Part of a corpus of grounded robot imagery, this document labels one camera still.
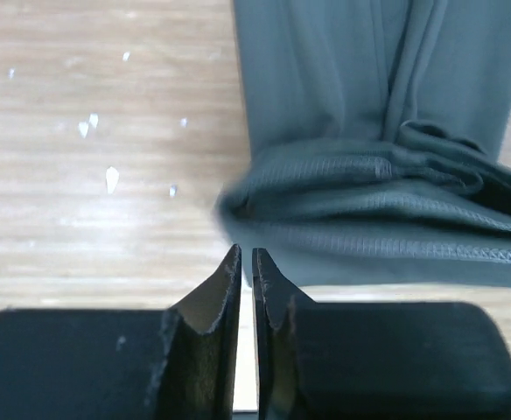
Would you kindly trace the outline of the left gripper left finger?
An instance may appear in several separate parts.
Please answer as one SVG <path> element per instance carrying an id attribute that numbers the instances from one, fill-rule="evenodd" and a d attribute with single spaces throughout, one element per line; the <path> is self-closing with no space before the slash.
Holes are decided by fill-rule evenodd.
<path id="1" fill-rule="evenodd" d="M 163 310 L 0 311 L 0 419 L 229 419 L 242 252 Z"/>

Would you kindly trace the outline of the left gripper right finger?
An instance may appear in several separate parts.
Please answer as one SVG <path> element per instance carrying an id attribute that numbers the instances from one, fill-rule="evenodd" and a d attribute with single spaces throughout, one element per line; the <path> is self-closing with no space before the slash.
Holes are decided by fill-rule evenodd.
<path id="1" fill-rule="evenodd" d="M 261 419 L 511 419 L 511 354 L 466 302 L 317 302 L 252 255 Z"/>

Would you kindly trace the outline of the dark grey t shirt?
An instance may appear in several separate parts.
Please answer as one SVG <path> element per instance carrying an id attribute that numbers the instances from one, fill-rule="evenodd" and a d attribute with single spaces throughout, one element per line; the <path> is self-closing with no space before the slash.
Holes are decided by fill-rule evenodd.
<path id="1" fill-rule="evenodd" d="M 301 285 L 511 287 L 511 1 L 237 1 L 234 20 L 233 242 Z"/>

